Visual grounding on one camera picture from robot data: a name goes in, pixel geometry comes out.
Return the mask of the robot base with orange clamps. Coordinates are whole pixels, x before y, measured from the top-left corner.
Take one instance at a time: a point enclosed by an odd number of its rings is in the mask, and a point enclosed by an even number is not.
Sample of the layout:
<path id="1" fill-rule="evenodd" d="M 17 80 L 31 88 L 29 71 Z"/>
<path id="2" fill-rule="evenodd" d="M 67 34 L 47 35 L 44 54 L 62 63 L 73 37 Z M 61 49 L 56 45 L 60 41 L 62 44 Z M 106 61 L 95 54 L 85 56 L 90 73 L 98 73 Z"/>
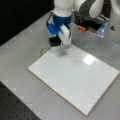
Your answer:
<path id="1" fill-rule="evenodd" d="M 110 0 L 111 11 L 107 32 L 114 38 L 120 37 L 120 0 Z M 75 0 L 73 8 L 86 21 L 99 21 L 98 16 L 104 7 L 104 0 Z"/>

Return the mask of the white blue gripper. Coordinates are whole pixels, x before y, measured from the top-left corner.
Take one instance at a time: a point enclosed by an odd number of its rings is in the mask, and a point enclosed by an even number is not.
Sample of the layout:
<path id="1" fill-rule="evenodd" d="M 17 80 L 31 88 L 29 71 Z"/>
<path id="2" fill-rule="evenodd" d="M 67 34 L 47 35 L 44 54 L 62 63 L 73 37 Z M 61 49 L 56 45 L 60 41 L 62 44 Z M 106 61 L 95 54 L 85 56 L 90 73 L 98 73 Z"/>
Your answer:
<path id="1" fill-rule="evenodd" d="M 71 17 L 60 17 L 51 13 L 46 21 L 46 27 L 52 37 L 59 37 L 61 45 L 70 45 L 72 41 Z"/>

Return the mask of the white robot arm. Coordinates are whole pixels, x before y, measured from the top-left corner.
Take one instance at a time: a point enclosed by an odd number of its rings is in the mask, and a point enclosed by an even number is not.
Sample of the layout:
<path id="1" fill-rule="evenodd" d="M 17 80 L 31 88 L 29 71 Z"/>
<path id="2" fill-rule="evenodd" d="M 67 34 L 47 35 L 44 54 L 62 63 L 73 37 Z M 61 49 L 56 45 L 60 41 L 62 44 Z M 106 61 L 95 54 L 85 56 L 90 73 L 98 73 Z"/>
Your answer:
<path id="1" fill-rule="evenodd" d="M 54 9 L 46 21 L 46 27 L 53 35 L 49 44 L 54 46 L 70 45 L 72 42 L 72 10 L 75 9 L 85 20 L 96 18 L 102 11 L 104 0 L 54 0 Z"/>

